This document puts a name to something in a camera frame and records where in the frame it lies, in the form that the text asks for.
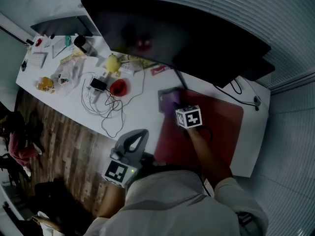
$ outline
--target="monitor screen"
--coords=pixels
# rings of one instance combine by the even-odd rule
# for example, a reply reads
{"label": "monitor screen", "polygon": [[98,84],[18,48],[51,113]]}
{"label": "monitor screen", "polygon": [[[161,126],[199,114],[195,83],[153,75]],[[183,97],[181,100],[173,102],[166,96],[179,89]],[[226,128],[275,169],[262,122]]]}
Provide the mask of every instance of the monitor screen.
{"label": "monitor screen", "polygon": [[210,13],[160,0],[83,0],[112,51],[224,87],[270,47]]}
{"label": "monitor screen", "polygon": [[87,16],[58,18],[31,26],[40,35],[46,36],[74,36],[79,35],[92,37],[92,33],[83,23]]}

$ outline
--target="white cube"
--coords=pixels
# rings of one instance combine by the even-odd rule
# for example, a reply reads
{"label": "white cube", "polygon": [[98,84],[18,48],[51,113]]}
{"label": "white cube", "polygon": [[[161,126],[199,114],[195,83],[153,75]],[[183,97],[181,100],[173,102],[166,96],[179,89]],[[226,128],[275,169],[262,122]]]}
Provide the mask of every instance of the white cube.
{"label": "white cube", "polygon": [[178,125],[183,128],[193,128],[202,125],[199,106],[191,106],[176,110]]}
{"label": "white cube", "polygon": [[121,161],[106,157],[102,177],[111,183],[125,188],[135,177],[136,172],[136,168],[122,163]]}

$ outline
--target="white desk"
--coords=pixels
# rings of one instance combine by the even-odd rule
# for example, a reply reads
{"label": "white desk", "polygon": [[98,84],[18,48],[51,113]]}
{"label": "white desk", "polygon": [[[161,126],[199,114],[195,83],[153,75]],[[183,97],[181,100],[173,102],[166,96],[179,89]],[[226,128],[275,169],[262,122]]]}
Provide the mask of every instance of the white desk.
{"label": "white desk", "polygon": [[[60,37],[55,37],[51,45],[59,39]],[[110,51],[102,37],[93,37],[93,39],[93,46],[98,51],[99,55],[107,58],[111,53],[113,53]],[[106,132],[101,128],[100,123],[102,118],[88,114],[81,104],[82,84],[84,78],[87,78],[88,80],[91,78],[89,73],[82,75],[79,85],[66,97],[59,97],[57,94],[48,94],[36,89],[34,82],[38,80],[39,77],[50,77],[56,71],[60,60],[70,54],[70,50],[67,48],[56,58],[52,59],[51,46],[44,48],[44,43],[32,50],[32,52],[41,51],[49,53],[43,68],[39,69],[28,65],[25,72],[20,70],[16,83],[34,97],[38,98],[63,115],[107,136]],[[83,73],[100,69],[88,67],[86,64],[84,65]],[[143,72],[137,72],[134,76],[122,74],[121,78],[129,80],[131,85],[129,94],[121,98],[124,103],[127,103],[131,97],[141,92]],[[185,79],[188,88],[191,90],[243,107],[244,116],[242,126],[230,167],[234,175],[250,177],[255,166],[265,132],[268,118],[270,91],[255,82],[250,82],[255,92],[264,102],[264,104],[260,106],[259,111],[256,111],[252,106],[245,106],[234,101],[232,98],[221,93],[214,88],[212,84],[206,81],[185,73],[183,73],[183,78]],[[238,81],[243,90],[241,95],[237,95],[230,85],[227,85],[224,90],[241,101],[252,102],[255,96],[253,89],[243,78],[239,77]],[[115,139],[117,140],[122,134],[131,130],[146,128],[149,131],[146,152],[153,154],[164,119],[164,115],[158,112],[158,90],[180,85],[181,83],[173,70],[167,70],[155,76],[152,76],[150,71],[146,70],[144,92],[141,96],[134,98],[130,104],[124,107],[124,113],[126,114],[125,124],[122,131],[118,133]],[[96,105],[99,110],[106,109],[104,106],[105,99],[106,97],[104,94],[98,99]],[[111,136],[114,136],[121,127],[120,112],[116,112],[114,115],[116,116],[115,118],[104,121],[104,127]]]}

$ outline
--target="red cloth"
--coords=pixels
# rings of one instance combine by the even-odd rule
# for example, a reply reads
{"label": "red cloth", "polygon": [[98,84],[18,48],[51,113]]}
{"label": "red cloth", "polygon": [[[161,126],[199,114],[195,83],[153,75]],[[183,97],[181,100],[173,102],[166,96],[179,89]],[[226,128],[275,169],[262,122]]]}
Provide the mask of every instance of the red cloth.
{"label": "red cloth", "polygon": [[[209,147],[230,165],[242,125],[243,108],[190,90],[180,90],[180,100],[187,105],[199,105],[202,125],[213,133]],[[206,130],[201,130],[200,134],[207,141],[211,137]],[[189,135],[185,136],[183,129],[177,126],[175,116],[164,118],[154,158],[159,162],[200,169]]]}
{"label": "red cloth", "polygon": [[38,156],[38,153],[33,145],[24,149],[19,149],[19,138],[17,132],[10,134],[9,154],[22,166],[27,166],[29,164],[30,157]]}

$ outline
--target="red cutting mat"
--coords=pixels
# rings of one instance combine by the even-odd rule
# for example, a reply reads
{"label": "red cutting mat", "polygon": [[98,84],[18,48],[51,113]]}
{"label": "red cutting mat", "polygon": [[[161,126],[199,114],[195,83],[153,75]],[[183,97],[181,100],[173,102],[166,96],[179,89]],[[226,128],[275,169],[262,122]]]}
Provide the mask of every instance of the red cutting mat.
{"label": "red cutting mat", "polygon": [[[199,105],[202,125],[211,129],[209,146],[227,165],[231,164],[243,119],[243,108],[189,90],[181,90],[181,101]],[[200,134],[208,141],[210,132]],[[174,117],[165,117],[154,157],[159,162],[200,169],[190,138],[185,136]]]}

